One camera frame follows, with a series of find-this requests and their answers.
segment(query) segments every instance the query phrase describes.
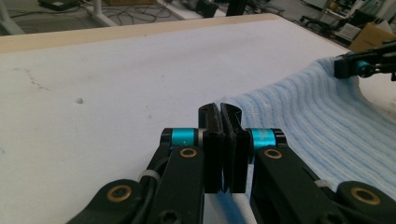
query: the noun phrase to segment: blue striped fabric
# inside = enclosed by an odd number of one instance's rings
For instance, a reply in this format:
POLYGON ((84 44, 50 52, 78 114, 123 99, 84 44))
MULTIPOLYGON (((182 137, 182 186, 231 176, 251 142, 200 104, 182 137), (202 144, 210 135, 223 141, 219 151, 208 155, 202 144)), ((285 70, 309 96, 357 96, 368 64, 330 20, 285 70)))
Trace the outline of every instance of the blue striped fabric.
POLYGON ((333 189, 357 180, 396 199, 396 121, 362 96, 356 77, 334 78, 333 61, 317 60, 276 84, 219 102, 240 107, 245 128, 282 129, 333 189))

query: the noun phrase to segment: floor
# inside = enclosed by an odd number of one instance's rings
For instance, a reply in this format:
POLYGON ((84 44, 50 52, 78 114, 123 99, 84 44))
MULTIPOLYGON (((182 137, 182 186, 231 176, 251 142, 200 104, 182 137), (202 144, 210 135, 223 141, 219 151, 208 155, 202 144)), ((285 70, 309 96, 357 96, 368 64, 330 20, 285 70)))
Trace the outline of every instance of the floor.
MULTIPOLYGON (((84 8, 92 3, 89 1, 84 2, 85 3, 82 4, 80 8, 75 7, 69 9, 65 13, 58 13, 40 7, 37 0, 4 0, 9 15, 26 34, 101 27, 99 23, 92 20, 84 8)), ((285 11, 282 13, 282 16, 296 23, 299 23, 299 19, 303 15, 315 18, 320 13, 320 10, 317 8, 308 6, 300 0, 272 0, 271 4, 277 7, 283 7, 285 11)), ((219 6, 219 10, 225 12, 227 10, 226 5, 219 6)), ((103 12, 118 25, 182 20, 179 15, 171 12, 171 10, 161 4, 110 7, 106 3, 103 3, 103 12)), ((325 15, 323 20, 333 19, 325 15)), ((6 32, 0 30, 0 35, 6 35, 6 32)))

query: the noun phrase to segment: towel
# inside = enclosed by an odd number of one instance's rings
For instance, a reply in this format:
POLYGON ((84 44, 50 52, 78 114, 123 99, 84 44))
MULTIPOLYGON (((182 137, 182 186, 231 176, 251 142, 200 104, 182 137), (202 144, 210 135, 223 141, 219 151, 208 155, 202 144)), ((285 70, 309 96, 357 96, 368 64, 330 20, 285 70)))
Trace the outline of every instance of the towel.
MULTIPOLYGON (((396 120, 364 98, 357 77, 334 78, 334 60, 314 61, 276 84, 217 103, 241 108, 244 128, 282 129, 289 146, 332 189, 356 180, 396 199, 396 120)), ((248 170, 247 197, 252 166, 248 170)))

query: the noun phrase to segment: hole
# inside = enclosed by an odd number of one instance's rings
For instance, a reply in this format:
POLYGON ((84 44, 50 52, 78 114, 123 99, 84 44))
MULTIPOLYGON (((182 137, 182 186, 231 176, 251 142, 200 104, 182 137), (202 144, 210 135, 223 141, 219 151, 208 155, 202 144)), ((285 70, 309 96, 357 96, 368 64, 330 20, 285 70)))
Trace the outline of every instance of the hole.
POLYGON ((267 149, 264 151, 264 155, 271 159, 280 159, 282 158, 282 153, 276 149, 267 149))
POLYGON ((193 148, 183 148, 180 150, 179 154, 183 158, 192 158, 195 157, 198 154, 198 152, 193 148))
POLYGON ((350 190, 350 193, 352 194, 355 199, 361 201, 362 203, 368 203, 370 205, 379 205, 381 204, 381 199, 379 199, 378 195, 372 193, 368 189, 362 189, 362 188, 352 188, 350 190))
POLYGON ((131 194, 131 187, 127 185, 118 185, 108 191, 107 199, 113 203, 120 203, 128 199, 131 194))

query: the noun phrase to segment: metal frame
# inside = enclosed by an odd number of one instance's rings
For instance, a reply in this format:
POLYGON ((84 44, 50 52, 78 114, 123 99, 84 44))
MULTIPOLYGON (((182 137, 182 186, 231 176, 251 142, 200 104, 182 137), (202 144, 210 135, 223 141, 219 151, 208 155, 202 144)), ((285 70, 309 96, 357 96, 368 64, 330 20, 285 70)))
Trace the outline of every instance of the metal frame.
MULTIPOLYGON (((102 2, 101 0, 94 0, 93 7, 87 7, 87 12, 92 18, 99 22, 103 26, 118 26, 114 21, 109 19, 102 13, 102 2)), ((6 5, 3 0, 0 0, 0 25, 10 35, 24 35, 25 32, 13 21, 7 12, 6 5)))

